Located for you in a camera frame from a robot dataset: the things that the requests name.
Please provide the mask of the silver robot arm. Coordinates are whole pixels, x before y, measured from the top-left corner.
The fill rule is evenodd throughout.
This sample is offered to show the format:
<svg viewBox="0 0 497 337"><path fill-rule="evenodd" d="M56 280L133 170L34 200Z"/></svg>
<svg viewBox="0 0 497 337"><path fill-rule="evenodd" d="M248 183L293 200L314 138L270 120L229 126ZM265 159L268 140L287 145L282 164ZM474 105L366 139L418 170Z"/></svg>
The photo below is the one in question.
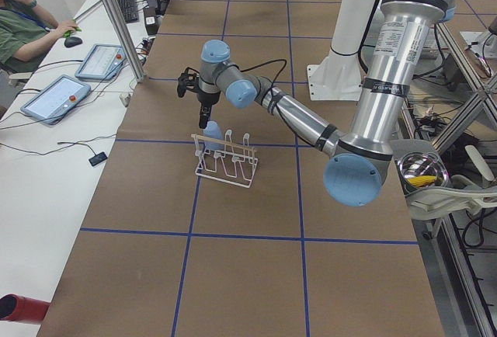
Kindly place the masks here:
<svg viewBox="0 0 497 337"><path fill-rule="evenodd" d="M257 103L328 156L323 183L334 200L351 207L367 205L380 195L388 177L391 135L429 30L449 19L453 7L454 0L381 0L384 22L357 102L329 101L323 114L268 78L243 73L224 41L209 40L194 83L202 104L200 126L206 126L220 96L239 109Z"/></svg>

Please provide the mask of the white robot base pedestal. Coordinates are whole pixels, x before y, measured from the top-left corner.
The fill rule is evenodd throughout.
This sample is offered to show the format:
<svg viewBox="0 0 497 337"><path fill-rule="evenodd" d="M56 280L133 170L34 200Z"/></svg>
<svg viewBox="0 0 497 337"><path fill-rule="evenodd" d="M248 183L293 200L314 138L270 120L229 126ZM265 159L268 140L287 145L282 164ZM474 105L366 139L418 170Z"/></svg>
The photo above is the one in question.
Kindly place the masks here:
<svg viewBox="0 0 497 337"><path fill-rule="evenodd" d="M314 101L357 101L360 97L360 46L375 0L342 0L328 56L309 65L308 86Z"/></svg>

